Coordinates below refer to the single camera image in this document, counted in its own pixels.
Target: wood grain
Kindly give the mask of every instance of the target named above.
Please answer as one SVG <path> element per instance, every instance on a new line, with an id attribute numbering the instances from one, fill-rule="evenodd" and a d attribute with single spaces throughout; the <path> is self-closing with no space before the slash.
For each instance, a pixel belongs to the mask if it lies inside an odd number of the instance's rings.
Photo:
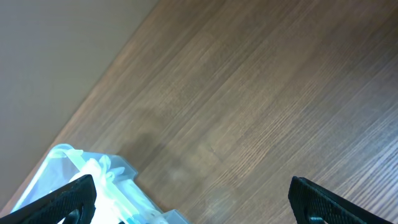
<path id="1" fill-rule="evenodd" d="M 294 223 L 293 175 L 397 223 L 397 4 L 161 1 L 54 144 L 193 223 Z"/>

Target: black object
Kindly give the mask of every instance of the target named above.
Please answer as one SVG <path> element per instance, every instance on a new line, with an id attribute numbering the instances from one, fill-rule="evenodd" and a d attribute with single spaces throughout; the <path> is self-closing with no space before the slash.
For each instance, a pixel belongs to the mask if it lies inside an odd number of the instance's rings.
<path id="1" fill-rule="evenodd" d="M 293 177 L 289 201 L 297 224 L 392 224 L 303 177 Z"/>
<path id="2" fill-rule="evenodd" d="M 93 177 L 84 175 L 58 190 L 0 218 L 0 224 L 87 224 L 94 216 L 97 197 Z"/>

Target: plastic container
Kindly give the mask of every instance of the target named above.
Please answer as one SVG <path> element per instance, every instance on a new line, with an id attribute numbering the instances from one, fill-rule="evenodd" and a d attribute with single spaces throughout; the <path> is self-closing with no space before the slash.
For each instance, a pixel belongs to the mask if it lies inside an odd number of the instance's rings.
<path id="1" fill-rule="evenodd" d="M 96 211 L 91 223 L 189 223 L 177 211 L 163 213 L 134 183 L 137 171 L 121 156 L 76 150 L 69 144 L 53 147 L 12 212 L 91 174 Z"/>

